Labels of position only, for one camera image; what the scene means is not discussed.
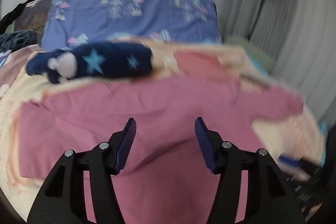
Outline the pink garment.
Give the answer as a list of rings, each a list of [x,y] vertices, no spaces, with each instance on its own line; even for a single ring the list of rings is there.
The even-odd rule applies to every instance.
[[[281,120],[302,109],[302,99],[280,87],[245,92],[234,81],[185,76],[97,82],[22,103],[19,172],[43,179],[65,150],[90,150],[133,118],[137,133],[125,169],[113,178],[126,223],[205,223],[218,177],[206,167],[195,120],[253,152],[262,146],[253,120]]]

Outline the dark teal clothing pile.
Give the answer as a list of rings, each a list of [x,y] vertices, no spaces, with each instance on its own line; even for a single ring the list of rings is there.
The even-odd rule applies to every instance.
[[[24,47],[36,44],[36,34],[34,30],[15,31],[8,34],[1,34],[1,52],[18,51]]]

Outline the peach fleece blanket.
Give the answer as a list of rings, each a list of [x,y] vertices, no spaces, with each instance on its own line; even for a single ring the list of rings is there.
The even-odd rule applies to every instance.
[[[136,38],[135,42],[153,51],[153,78],[156,80],[169,78],[181,71],[177,55],[202,53],[217,58],[222,75],[241,77],[244,90],[260,91],[271,82],[269,77],[257,71],[238,46],[161,43],[140,38]],[[9,55],[1,67],[1,188],[12,198],[33,195],[42,184],[37,178],[25,178],[19,173],[18,122],[21,104],[29,100],[76,95],[95,83],[93,79],[81,79],[53,85],[41,76],[28,76],[25,71],[27,61],[41,51],[37,45],[25,47]],[[301,114],[281,121],[255,121],[252,128],[275,156],[286,152],[292,156],[307,156],[314,161],[322,159],[322,133],[307,107]]]

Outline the green pillow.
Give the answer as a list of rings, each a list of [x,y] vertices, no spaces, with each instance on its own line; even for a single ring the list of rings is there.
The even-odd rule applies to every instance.
[[[240,36],[227,36],[224,44],[240,46],[246,51],[255,67],[264,74],[271,74],[275,66],[275,59],[263,50],[250,43],[246,38]]]

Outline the navy star-patterned garment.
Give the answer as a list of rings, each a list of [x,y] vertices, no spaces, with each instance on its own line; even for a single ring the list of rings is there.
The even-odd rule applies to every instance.
[[[138,43],[92,43],[68,50],[41,52],[28,61],[26,73],[40,75],[52,84],[98,77],[139,77],[153,71],[152,51]]]

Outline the salmon folded garment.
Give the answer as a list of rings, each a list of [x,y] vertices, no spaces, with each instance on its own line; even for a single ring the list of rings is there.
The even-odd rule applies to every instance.
[[[179,70],[186,76],[207,80],[239,83],[237,76],[231,75],[215,55],[194,51],[175,51],[174,57]]]

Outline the grey curtain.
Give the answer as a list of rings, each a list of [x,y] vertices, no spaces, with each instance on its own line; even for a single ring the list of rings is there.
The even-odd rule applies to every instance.
[[[226,35],[247,38],[261,0],[226,0]],[[335,104],[335,0],[266,0],[249,40],[271,55],[273,75],[299,90],[316,118]]]

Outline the blue patterned pillow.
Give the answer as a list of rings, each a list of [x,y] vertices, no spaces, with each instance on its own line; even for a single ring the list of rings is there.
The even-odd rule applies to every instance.
[[[132,38],[219,44],[217,8],[212,0],[52,0],[42,47]]]

